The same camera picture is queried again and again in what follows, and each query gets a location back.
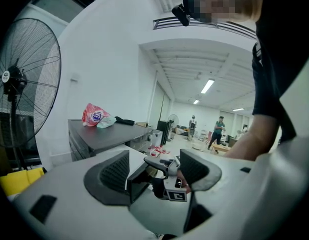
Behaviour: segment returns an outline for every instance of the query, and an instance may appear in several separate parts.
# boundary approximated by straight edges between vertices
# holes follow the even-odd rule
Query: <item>t-shirt sleeve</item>
[[[253,47],[253,78],[255,84],[255,100],[253,115],[266,115],[278,119],[279,100],[274,96],[272,86],[268,81],[265,71],[267,70],[259,62],[256,55],[256,45]]]

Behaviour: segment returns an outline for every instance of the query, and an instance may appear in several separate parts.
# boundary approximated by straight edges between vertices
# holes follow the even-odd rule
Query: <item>snack bag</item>
[[[82,115],[82,122],[84,126],[96,126],[100,128],[106,128],[112,126],[116,119],[101,107],[92,105],[89,103]]]

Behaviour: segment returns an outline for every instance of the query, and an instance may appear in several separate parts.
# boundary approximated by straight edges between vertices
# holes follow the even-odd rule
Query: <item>ceiling light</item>
[[[209,79],[208,82],[206,83],[205,87],[202,89],[201,93],[205,94],[208,91],[208,89],[213,85],[214,82],[215,82],[215,80]]]

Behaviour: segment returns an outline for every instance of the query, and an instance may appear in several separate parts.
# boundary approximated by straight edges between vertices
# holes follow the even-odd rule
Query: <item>man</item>
[[[197,121],[195,121],[195,116],[192,116],[192,119],[189,121],[189,136],[188,136],[188,140],[191,141],[194,134],[195,134],[195,129],[197,127]]]
[[[294,138],[295,129],[279,99],[309,57],[309,28],[300,23],[309,17],[309,0],[189,0],[191,6],[202,22],[253,20],[256,24],[254,119],[227,157],[254,161],[269,152],[279,126],[281,142]]]
[[[211,141],[210,141],[210,144],[208,146],[208,150],[210,150],[210,147],[211,147],[212,143],[214,143],[215,140],[216,140],[216,143],[218,145],[220,145],[222,132],[225,129],[225,124],[223,123],[223,121],[224,121],[224,117],[220,116],[219,121],[215,122],[214,131],[213,131],[213,134],[211,136]]]

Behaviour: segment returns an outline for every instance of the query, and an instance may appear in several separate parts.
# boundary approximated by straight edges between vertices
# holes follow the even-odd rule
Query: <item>yellow object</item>
[[[43,175],[44,171],[42,168],[12,172],[0,177],[0,185],[8,197],[21,193]]]

